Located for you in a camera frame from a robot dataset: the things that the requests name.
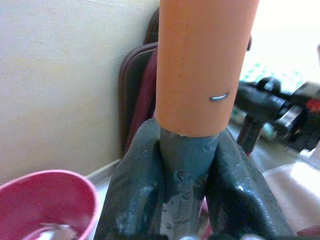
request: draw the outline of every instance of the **pink bowl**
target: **pink bowl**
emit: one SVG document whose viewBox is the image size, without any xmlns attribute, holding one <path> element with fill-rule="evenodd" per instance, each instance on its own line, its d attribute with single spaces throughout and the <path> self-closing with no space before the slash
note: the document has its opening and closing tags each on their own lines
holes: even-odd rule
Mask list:
<svg viewBox="0 0 320 240">
<path fill-rule="evenodd" d="M 98 219 L 95 187 L 66 170 L 35 172 L 0 186 L 1 240 L 34 240 L 46 228 L 65 224 L 85 240 Z"/>
</svg>

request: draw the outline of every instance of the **wall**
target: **wall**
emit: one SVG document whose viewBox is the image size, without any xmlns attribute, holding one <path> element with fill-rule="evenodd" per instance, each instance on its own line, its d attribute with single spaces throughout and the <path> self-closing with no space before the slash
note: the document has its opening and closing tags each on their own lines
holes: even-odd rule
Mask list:
<svg viewBox="0 0 320 240">
<path fill-rule="evenodd" d="M 0 184 L 116 160 L 118 73 L 159 0 L 0 0 Z"/>
<path fill-rule="evenodd" d="M 319 44 L 320 1 L 260 0 L 252 29 L 257 58 L 320 82 Z"/>
</svg>

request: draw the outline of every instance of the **cream wall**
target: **cream wall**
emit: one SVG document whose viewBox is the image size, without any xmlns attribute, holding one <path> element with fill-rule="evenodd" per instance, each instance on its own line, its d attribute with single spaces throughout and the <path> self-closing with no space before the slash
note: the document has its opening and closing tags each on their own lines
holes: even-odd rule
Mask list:
<svg viewBox="0 0 320 240">
<path fill-rule="evenodd" d="M 159 0 L 0 0 L 0 184 L 119 154 L 118 73 Z"/>
</svg>

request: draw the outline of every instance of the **red part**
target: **red part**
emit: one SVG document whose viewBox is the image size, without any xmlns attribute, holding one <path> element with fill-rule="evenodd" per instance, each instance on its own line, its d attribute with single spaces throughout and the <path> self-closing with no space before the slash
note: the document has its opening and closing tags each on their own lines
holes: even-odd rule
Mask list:
<svg viewBox="0 0 320 240">
<path fill-rule="evenodd" d="M 319 99 L 310 99 L 306 103 L 306 107 L 310 110 L 312 113 L 320 113 L 320 100 Z"/>
</svg>

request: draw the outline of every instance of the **orange pipe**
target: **orange pipe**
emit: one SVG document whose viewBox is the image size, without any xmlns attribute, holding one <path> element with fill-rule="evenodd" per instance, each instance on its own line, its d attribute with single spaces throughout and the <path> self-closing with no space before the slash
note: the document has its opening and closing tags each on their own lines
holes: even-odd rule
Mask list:
<svg viewBox="0 0 320 240">
<path fill-rule="evenodd" d="M 162 128 L 188 137 L 226 128 L 258 3 L 160 0 L 155 117 Z"/>
</svg>

